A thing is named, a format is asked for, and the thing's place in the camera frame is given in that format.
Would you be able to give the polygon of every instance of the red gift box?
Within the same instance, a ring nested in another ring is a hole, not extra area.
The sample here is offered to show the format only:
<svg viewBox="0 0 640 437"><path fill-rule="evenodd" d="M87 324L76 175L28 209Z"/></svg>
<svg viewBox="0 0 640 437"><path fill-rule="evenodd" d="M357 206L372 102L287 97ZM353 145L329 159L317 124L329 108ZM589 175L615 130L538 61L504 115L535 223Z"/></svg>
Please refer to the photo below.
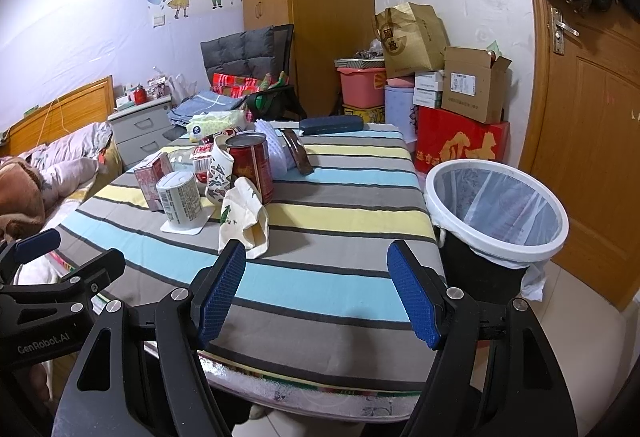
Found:
<svg viewBox="0 0 640 437"><path fill-rule="evenodd" d="M415 169L427 173L452 159L502 162L509 123L482 124L442 108L418 107L418 141Z"/></svg>

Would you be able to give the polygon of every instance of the brown blanket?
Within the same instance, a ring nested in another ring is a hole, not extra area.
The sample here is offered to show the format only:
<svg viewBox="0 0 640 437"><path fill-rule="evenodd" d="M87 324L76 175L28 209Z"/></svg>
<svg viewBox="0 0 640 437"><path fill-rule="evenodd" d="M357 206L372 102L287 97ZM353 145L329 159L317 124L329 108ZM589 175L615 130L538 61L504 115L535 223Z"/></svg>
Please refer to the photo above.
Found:
<svg viewBox="0 0 640 437"><path fill-rule="evenodd" d="M12 158L0 166L0 239L24 239L44 226L42 176L24 159Z"/></svg>

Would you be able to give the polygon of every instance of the gray cushion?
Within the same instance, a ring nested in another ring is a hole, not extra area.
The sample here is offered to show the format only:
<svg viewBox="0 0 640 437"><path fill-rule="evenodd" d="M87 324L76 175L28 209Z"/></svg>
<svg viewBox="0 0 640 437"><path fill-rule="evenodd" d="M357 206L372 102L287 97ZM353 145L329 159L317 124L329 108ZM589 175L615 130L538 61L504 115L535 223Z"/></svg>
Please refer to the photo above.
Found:
<svg viewBox="0 0 640 437"><path fill-rule="evenodd" d="M215 72L264 79L276 74L273 26L245 31L200 44L207 78Z"/></svg>

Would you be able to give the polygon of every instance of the striped tablecloth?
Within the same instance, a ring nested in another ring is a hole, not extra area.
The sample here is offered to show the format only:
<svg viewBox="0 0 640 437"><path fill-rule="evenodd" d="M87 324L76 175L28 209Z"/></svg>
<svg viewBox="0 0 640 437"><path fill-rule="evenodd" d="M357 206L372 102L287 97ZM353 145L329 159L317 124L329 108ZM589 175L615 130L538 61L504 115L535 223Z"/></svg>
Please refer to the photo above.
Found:
<svg viewBox="0 0 640 437"><path fill-rule="evenodd" d="M302 141L315 173L294 169L275 183L269 250L247 263L208 352L236 370L320 389L421 390L434 353L415 337L386 271L389 243L406 240L421 264L443 271L402 136L372 124ZM187 146L178 139L163 150ZM58 257L76 267L118 248L127 269L108 294L151 303L215 262L219 217L193 237L163 233L164 213L147 209L128 172L64 220Z"/></svg>

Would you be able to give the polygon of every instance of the door lock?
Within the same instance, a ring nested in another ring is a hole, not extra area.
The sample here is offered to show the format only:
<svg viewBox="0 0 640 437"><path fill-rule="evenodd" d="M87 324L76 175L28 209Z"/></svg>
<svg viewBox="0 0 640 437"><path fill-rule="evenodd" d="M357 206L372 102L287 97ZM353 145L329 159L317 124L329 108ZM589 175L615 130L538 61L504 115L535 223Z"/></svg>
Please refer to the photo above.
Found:
<svg viewBox="0 0 640 437"><path fill-rule="evenodd" d="M568 32L576 37L580 36L580 33L564 22L562 12L556 7L551 8L551 23L554 52L556 54L564 55L564 32Z"/></svg>

